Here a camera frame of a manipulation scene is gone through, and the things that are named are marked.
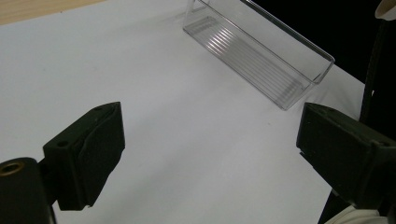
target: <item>clear plastic container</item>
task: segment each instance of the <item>clear plastic container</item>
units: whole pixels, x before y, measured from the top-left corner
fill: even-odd
[[[330,54],[249,0],[190,0],[183,30],[284,110],[334,64]]]

